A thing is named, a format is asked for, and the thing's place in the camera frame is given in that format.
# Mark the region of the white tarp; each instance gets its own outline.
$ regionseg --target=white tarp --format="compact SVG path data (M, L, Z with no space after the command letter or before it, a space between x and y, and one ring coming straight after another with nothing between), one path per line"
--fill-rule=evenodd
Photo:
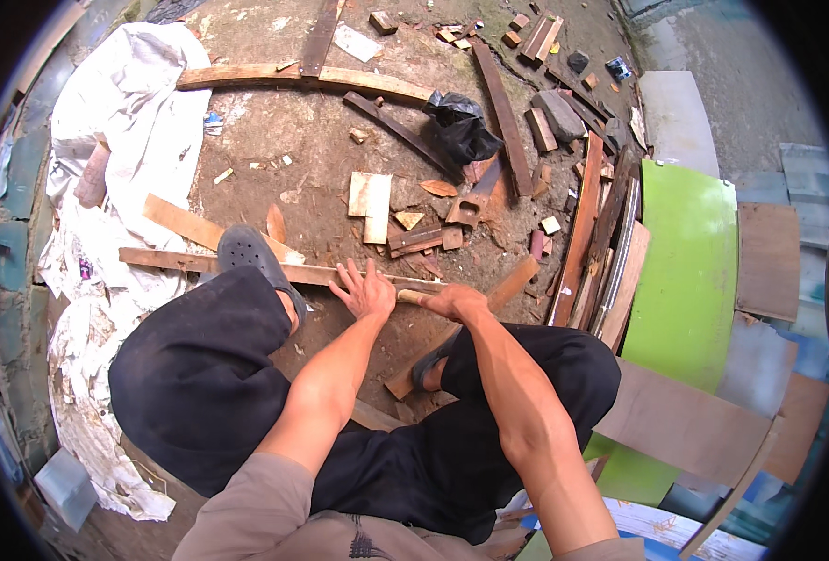
M187 208L203 142L210 90L176 92L185 68L209 66L206 50L183 23L127 23L75 70L50 118L47 194L58 227L39 259L55 297L71 303L50 341L50 384L60 444L87 468L105 508L135 520L164 521L174 501L151 490L118 445L107 412L109 364L140 316L186 289L183 274L153 273L118 260L118 248L184 252L177 234L141 216L149 193ZM102 208L72 194L98 141L111 155ZM90 278L82 277L90 269Z

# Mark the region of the rock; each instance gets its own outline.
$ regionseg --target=rock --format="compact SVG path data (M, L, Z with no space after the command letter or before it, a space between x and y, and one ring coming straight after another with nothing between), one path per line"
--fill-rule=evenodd
M398 177L394 182L396 184L393 185L393 189L389 193L389 208L394 213L409 207L422 205L427 202L427 197L430 196L430 193L408 178Z
M449 209L452 208L452 199L448 197L437 198L436 196L431 196L430 206L433 207L433 210L436 211L436 214L443 220L446 219L446 216L449 214Z
M568 144L571 140L581 138L586 134L582 119L555 90L537 93L530 101L530 105L540 107L545 111L548 126L552 128L552 134L559 141Z
M611 142L614 143L614 147L617 150L623 148L626 144L626 139L629 137L629 133L626 131L626 125L619 118L610 118L607 120L605 134L611 139Z
M581 50L575 51L567 57L567 64L570 65L573 72L581 74L588 66L588 55Z

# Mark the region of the green board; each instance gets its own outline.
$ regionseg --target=green board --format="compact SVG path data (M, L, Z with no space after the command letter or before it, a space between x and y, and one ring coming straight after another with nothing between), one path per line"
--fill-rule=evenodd
M643 160L651 232L622 357L713 393L726 364L738 270L733 185ZM657 506L679 469L593 434L584 458L608 454L602 495Z

